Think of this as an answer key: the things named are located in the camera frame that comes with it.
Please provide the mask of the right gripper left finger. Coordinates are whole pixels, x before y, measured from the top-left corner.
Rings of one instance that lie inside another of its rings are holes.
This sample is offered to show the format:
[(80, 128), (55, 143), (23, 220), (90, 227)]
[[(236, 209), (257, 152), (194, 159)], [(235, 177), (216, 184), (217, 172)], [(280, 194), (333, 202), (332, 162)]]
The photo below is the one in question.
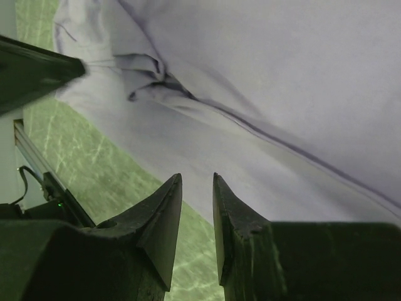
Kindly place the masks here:
[(2, 300), (162, 300), (175, 260), (182, 177), (98, 226), (1, 205)]

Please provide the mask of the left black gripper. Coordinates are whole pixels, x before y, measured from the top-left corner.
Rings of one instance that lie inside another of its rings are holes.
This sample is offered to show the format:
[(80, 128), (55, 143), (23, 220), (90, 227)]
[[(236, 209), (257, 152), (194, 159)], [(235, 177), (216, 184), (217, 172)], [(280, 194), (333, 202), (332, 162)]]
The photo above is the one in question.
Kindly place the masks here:
[(85, 75), (81, 60), (1, 36), (1, 115)]

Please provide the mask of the lavender t shirt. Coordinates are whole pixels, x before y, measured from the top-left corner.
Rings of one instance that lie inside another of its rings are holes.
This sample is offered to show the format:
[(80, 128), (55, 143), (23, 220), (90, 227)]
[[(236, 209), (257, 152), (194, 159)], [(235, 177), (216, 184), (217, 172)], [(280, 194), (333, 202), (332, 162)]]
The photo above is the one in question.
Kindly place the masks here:
[(399, 1), (60, 1), (58, 94), (146, 171), (273, 221), (400, 224)]

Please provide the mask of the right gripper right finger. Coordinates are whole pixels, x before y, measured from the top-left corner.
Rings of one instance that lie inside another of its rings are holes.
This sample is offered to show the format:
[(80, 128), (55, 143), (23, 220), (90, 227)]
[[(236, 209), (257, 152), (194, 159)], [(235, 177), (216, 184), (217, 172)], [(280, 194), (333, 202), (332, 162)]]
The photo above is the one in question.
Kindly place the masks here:
[(218, 174), (213, 221), (226, 300), (399, 300), (400, 228), (271, 222)]

